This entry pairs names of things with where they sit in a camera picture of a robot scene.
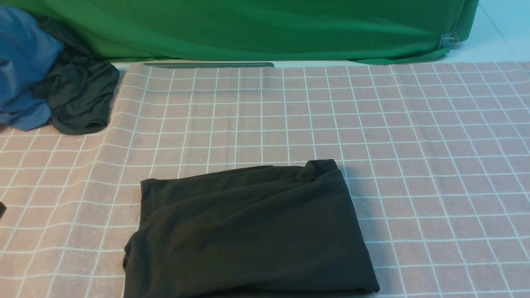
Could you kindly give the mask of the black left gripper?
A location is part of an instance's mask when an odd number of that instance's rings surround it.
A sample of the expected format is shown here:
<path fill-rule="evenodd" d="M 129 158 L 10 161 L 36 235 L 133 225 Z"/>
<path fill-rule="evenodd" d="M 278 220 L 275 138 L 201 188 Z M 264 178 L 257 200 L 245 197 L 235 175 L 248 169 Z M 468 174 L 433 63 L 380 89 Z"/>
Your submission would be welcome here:
<path fill-rule="evenodd" d="M 6 209 L 7 209 L 6 205 L 3 202 L 0 202 L 0 218 L 3 217 L 3 215 L 6 212 Z"/>

